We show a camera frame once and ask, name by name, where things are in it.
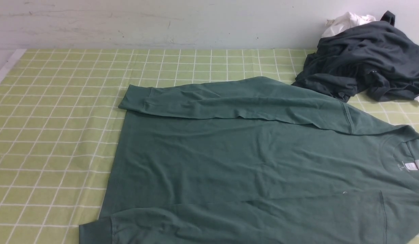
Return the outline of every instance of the pile of clothes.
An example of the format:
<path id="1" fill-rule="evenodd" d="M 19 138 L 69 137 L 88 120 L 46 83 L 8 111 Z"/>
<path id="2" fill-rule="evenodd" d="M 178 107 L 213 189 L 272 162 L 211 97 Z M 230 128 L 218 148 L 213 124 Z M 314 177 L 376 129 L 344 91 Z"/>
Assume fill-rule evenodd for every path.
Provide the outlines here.
<path id="1" fill-rule="evenodd" d="M 363 91 L 378 102 L 419 101 L 419 46 L 394 25 L 388 11 L 380 21 L 321 38 L 293 85 L 343 102 Z"/>

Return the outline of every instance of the neckline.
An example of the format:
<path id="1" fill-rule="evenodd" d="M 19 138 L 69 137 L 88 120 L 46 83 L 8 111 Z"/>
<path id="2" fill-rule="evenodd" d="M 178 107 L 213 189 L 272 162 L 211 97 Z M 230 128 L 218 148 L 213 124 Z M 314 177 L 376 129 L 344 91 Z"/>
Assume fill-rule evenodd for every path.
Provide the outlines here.
<path id="1" fill-rule="evenodd" d="M 411 126 L 406 125 L 399 128 L 397 134 L 390 136 L 382 143 L 379 153 L 383 165 L 385 162 L 395 161 L 393 154 L 389 152 L 395 151 L 402 143 L 406 143 L 414 160 L 419 159 L 419 133 Z"/>

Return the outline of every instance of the shirt sleeve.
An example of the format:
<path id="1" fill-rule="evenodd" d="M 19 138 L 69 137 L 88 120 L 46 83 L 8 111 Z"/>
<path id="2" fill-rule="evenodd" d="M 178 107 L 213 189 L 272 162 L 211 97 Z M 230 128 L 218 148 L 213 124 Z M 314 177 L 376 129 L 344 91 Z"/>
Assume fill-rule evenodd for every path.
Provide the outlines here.
<path id="1" fill-rule="evenodd" d="M 110 221 L 81 225 L 80 244 L 107 229 L 105 239 L 113 243 L 310 243 L 313 238 L 315 243 L 385 244 L 389 230 L 383 203 L 382 193 L 371 191 L 133 208 L 113 214 Z"/>
<path id="2" fill-rule="evenodd" d="M 130 85 L 119 108 L 187 119 L 276 120 L 351 133 L 338 100 L 266 77 L 170 88 Z"/>

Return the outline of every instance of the sleeve cuff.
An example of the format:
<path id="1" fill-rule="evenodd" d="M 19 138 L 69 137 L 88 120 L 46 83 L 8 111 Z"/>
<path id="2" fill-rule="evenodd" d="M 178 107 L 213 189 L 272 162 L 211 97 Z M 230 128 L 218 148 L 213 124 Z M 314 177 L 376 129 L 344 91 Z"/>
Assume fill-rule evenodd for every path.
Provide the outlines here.
<path id="1" fill-rule="evenodd" d="M 112 226 L 110 218 L 79 226 L 79 244 L 111 244 Z"/>

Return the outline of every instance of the seam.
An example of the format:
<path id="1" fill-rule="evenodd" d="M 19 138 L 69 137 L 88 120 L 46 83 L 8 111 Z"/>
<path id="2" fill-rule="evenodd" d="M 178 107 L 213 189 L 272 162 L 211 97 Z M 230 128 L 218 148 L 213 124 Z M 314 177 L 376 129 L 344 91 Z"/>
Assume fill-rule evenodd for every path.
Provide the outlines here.
<path id="1" fill-rule="evenodd" d="M 387 244 L 387 214 L 386 214 L 386 207 L 384 207 L 384 196 L 383 192 L 380 190 L 380 200 L 381 200 L 381 206 L 383 207 L 383 213 L 384 213 L 384 244 Z"/>
<path id="2" fill-rule="evenodd" d="M 340 101 L 340 103 L 341 103 L 342 107 L 344 108 L 345 118 L 346 118 L 346 120 L 348 121 L 348 124 L 349 124 L 349 134 L 352 135 L 353 134 L 353 127 L 354 127 L 354 125 L 353 125 L 353 121 L 351 120 L 351 114 L 349 113 L 348 106 L 346 106 L 341 101 Z"/>
<path id="3" fill-rule="evenodd" d="M 111 244 L 115 244 L 116 242 L 116 226 L 113 225 L 113 218 L 110 217 L 110 225 L 111 225 Z"/>

